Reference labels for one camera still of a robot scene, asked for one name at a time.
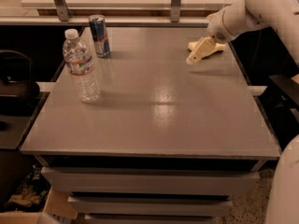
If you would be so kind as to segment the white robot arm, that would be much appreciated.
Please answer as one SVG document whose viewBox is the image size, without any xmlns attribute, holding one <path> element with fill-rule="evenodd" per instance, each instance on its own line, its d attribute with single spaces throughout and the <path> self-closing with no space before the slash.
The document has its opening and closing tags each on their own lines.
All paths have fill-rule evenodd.
<svg viewBox="0 0 299 224">
<path fill-rule="evenodd" d="M 299 63 L 298 0 L 239 0 L 207 17 L 207 37 L 191 42 L 186 63 L 195 64 L 247 31 L 270 27 Z M 299 135 L 284 148 L 274 173 L 265 224 L 299 224 Z"/>
</svg>

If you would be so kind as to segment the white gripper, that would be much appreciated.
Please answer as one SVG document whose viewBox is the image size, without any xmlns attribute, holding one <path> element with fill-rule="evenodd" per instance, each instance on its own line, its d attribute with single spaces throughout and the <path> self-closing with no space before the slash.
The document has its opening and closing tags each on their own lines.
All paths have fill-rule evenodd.
<svg viewBox="0 0 299 224">
<path fill-rule="evenodd" d="M 223 21 L 225 9 L 221 9 L 216 13 L 209 14 L 206 19 L 208 21 L 207 32 L 209 36 L 202 37 L 196 42 L 190 42 L 188 49 L 191 51 L 186 59 L 186 63 L 194 65 L 207 57 L 216 48 L 216 42 L 225 44 L 230 42 L 234 36 L 226 29 Z"/>
</svg>

